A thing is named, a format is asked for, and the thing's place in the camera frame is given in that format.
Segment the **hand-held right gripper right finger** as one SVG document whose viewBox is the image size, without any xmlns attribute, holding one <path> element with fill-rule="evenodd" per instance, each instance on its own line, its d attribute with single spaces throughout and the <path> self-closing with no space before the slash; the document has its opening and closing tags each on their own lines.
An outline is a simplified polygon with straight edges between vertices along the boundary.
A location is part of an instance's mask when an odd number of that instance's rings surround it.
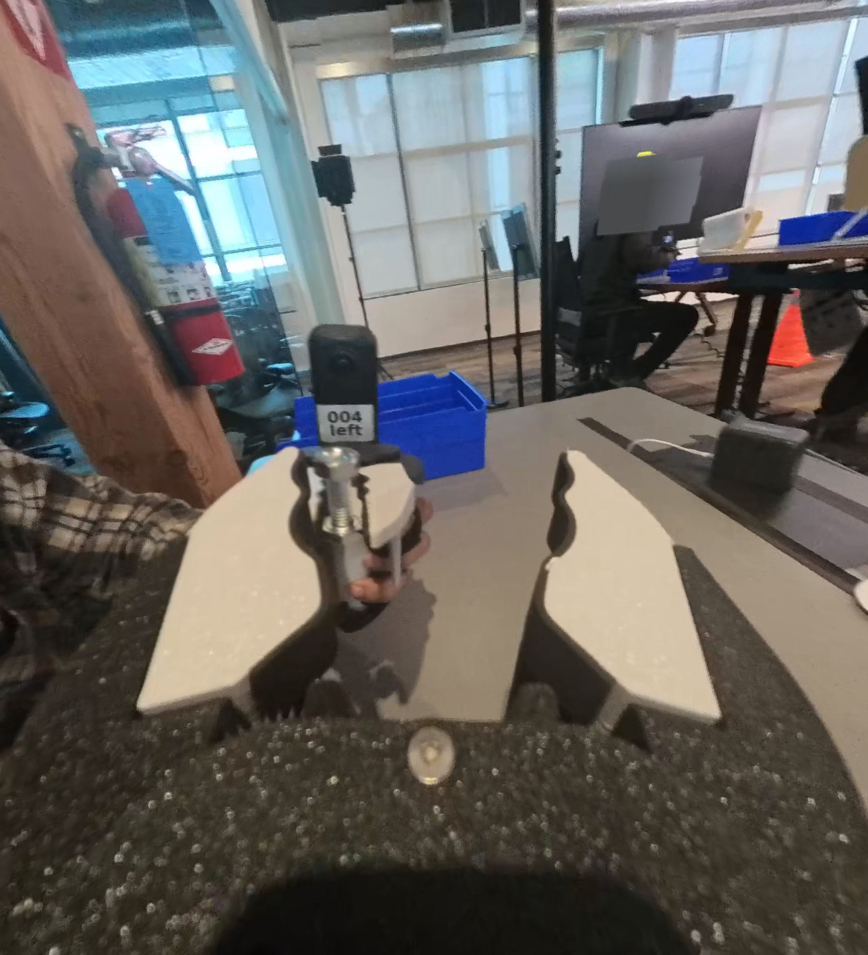
<svg viewBox="0 0 868 955">
<path fill-rule="evenodd" d="M 526 686 L 559 720 L 617 731 L 632 710 L 704 726 L 722 712 L 676 545 L 581 451 L 560 454 L 548 555 L 526 616 Z"/>
</svg>

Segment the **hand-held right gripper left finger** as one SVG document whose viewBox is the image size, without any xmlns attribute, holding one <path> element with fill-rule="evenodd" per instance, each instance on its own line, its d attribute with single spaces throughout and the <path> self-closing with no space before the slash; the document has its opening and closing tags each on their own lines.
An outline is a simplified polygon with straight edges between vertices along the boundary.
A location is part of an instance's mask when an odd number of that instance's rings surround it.
<svg viewBox="0 0 868 955">
<path fill-rule="evenodd" d="M 334 658 L 330 585 L 316 553 L 307 463 L 283 451 L 189 531 L 137 710 L 231 702 L 298 711 Z"/>
</svg>

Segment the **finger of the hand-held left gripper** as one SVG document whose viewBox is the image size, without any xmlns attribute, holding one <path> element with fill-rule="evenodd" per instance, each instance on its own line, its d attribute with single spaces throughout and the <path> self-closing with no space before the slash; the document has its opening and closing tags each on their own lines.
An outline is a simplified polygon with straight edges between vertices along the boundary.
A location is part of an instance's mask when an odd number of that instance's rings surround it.
<svg viewBox="0 0 868 955">
<path fill-rule="evenodd" d="M 352 586 L 365 577 L 366 557 L 367 545 L 361 532 L 348 531 L 340 535 L 330 533 L 330 559 L 334 583 L 339 600 L 346 604 L 364 604 L 353 593 Z"/>
<path fill-rule="evenodd" d="M 401 461 L 368 464 L 360 468 L 358 499 L 370 554 L 366 567 L 380 571 L 391 591 L 400 591 L 404 559 L 417 546 L 416 484 Z"/>
</svg>

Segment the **silver hex bolt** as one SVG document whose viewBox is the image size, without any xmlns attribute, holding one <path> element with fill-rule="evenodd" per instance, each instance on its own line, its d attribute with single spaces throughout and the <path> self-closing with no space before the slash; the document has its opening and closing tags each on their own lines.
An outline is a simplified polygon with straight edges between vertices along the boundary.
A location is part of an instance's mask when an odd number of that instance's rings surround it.
<svg viewBox="0 0 868 955">
<path fill-rule="evenodd" d="M 342 446 L 321 446 L 308 448 L 305 454 L 310 466 L 321 478 L 326 514 L 354 512 L 352 493 L 359 477 L 358 452 Z"/>
</svg>

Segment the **blue plastic bin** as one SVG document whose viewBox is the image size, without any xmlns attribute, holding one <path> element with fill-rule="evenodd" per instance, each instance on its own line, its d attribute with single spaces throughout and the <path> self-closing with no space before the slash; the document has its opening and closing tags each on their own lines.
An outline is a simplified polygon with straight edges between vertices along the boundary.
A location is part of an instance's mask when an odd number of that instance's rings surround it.
<svg viewBox="0 0 868 955">
<path fill-rule="evenodd" d="M 463 376 L 411 376 L 380 383 L 375 403 L 297 398 L 294 436 L 277 448 L 362 447 L 373 438 L 420 460 L 427 479 L 445 478 L 485 467 L 487 418 L 487 401 Z"/>
</svg>

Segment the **person's left forearm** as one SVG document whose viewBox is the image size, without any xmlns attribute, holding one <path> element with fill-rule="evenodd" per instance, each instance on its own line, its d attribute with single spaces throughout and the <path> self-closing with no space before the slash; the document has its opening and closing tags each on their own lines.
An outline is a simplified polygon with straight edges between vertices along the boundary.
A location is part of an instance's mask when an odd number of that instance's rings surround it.
<svg viewBox="0 0 868 955">
<path fill-rule="evenodd" d="M 44 686 L 142 565 L 200 515 L 0 445 L 0 708 Z"/>
</svg>

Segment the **person's left hand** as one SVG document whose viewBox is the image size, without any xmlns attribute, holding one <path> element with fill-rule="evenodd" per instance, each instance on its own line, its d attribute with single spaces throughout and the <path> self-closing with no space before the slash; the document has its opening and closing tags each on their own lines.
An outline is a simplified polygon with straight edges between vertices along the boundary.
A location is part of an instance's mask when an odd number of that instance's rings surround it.
<svg viewBox="0 0 868 955">
<path fill-rule="evenodd" d="M 430 551 L 431 539 L 426 525 L 433 513 L 432 502 L 420 497 L 414 511 L 413 527 L 418 531 L 414 546 L 406 550 L 403 539 L 393 539 L 381 548 L 368 551 L 363 559 L 363 575 L 352 580 L 347 588 L 350 601 L 385 605 L 398 596 L 409 583 L 413 568 Z"/>
</svg>

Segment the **red fire extinguisher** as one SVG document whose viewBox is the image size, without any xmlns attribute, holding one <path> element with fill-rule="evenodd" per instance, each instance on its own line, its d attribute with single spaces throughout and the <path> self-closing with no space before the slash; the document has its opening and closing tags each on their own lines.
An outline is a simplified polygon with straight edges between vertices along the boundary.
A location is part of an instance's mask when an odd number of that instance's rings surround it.
<svg viewBox="0 0 868 955">
<path fill-rule="evenodd" d="M 195 265 L 161 266 L 125 180 L 161 177 L 178 197 L 191 191 L 189 184 L 140 146 L 138 131 L 109 134 L 103 146 L 74 124 L 67 132 L 75 148 L 71 182 L 77 208 L 174 381 L 209 387 L 241 376 L 244 364 L 203 254 Z"/>
</svg>

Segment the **black panel stand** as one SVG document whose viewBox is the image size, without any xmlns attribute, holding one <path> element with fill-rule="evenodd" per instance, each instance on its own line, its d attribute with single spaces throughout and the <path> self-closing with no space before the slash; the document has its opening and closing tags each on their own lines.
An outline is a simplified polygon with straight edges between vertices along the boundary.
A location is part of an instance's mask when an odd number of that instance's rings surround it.
<svg viewBox="0 0 868 955">
<path fill-rule="evenodd" d="M 512 261 L 512 308 L 513 308 L 513 356 L 517 406 L 523 408 L 523 323 L 521 284 L 522 280 L 539 277 L 539 267 L 530 229 L 527 209 L 523 203 L 502 214 L 502 225 Z"/>
<path fill-rule="evenodd" d="M 496 248 L 493 243 L 492 230 L 488 220 L 483 220 L 478 225 L 478 235 L 481 248 L 481 271 L 482 286 L 484 295 L 484 330 L 487 347 L 488 361 L 488 412 L 499 411 L 507 407 L 507 402 L 498 400 L 496 393 L 495 363 L 493 334 L 491 321 L 491 300 L 490 300 L 490 275 L 499 270 Z"/>
</svg>

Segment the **orange traffic cone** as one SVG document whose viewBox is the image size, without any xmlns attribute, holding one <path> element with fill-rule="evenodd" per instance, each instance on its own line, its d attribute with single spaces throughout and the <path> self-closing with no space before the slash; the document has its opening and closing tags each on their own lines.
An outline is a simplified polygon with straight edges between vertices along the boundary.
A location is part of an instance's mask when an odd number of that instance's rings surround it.
<svg viewBox="0 0 868 955">
<path fill-rule="evenodd" d="M 810 352 L 805 335 L 800 308 L 800 291 L 795 290 L 782 307 L 772 344 L 767 357 L 767 366 L 798 369 L 810 365 L 814 356 Z"/>
</svg>

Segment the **wooden office desk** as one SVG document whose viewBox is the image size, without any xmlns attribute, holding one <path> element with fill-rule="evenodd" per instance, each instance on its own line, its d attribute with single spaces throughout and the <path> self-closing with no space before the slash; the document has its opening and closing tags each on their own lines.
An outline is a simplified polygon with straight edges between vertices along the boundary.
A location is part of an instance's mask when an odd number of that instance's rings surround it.
<svg viewBox="0 0 868 955">
<path fill-rule="evenodd" d="M 729 269 L 726 287 L 738 296 L 714 400 L 713 415 L 759 413 L 767 360 L 793 290 L 868 292 L 868 237 L 855 242 L 718 250 L 698 259 Z"/>
</svg>

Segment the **white and yellow bundle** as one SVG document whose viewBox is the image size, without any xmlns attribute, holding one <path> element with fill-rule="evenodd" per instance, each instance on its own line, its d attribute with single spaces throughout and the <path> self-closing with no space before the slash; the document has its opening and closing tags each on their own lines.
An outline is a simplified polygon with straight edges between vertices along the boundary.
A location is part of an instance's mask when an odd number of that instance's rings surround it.
<svg viewBox="0 0 868 955">
<path fill-rule="evenodd" d="M 759 228 L 762 216 L 761 209 L 746 206 L 705 218 L 698 245 L 700 255 L 743 248 Z"/>
</svg>

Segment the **black webcam bar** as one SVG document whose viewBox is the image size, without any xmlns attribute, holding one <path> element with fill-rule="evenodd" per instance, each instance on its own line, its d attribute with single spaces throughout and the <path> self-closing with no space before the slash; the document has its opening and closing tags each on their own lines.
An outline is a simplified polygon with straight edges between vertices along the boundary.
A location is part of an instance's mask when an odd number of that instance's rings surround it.
<svg viewBox="0 0 868 955">
<path fill-rule="evenodd" d="M 668 125 L 672 122 L 705 118 L 729 109 L 734 95 L 683 96 L 676 100 L 654 101 L 631 106 L 625 125 Z"/>
</svg>

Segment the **black rolling display stand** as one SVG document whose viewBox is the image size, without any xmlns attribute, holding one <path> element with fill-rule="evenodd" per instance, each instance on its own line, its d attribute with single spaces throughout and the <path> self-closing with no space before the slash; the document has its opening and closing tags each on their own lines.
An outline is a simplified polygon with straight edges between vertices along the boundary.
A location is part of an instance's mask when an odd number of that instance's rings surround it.
<svg viewBox="0 0 868 955">
<path fill-rule="evenodd" d="M 537 149 L 541 400 L 556 400 L 555 241 L 557 232 L 556 38 L 567 12 L 536 2 Z M 668 125 L 625 125 L 626 118 L 581 136 L 579 239 L 596 223 L 604 234 L 666 230 L 697 238 L 705 218 L 743 204 L 761 108 L 732 106 Z"/>
</svg>

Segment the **wooden post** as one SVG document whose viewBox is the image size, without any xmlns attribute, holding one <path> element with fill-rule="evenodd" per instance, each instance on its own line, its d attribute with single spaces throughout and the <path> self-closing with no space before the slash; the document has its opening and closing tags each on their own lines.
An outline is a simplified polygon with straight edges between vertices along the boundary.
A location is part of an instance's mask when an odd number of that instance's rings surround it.
<svg viewBox="0 0 868 955">
<path fill-rule="evenodd" d="M 196 507 L 240 479 L 212 401 L 177 385 L 80 213 L 72 78 L 30 54 L 0 2 L 0 316 L 90 464 Z"/>
</svg>

